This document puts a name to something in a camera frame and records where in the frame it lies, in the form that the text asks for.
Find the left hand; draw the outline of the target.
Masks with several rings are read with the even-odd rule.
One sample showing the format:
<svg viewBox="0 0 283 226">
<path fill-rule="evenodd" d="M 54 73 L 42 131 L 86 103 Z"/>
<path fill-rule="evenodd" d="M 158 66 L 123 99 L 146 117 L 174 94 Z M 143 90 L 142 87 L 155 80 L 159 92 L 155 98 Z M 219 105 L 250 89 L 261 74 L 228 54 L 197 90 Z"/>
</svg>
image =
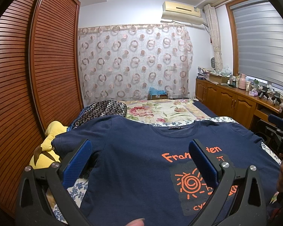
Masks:
<svg viewBox="0 0 283 226">
<path fill-rule="evenodd" d="M 145 225 L 145 219 L 139 218 L 129 222 L 126 226 L 144 226 L 144 225 Z"/>
</svg>

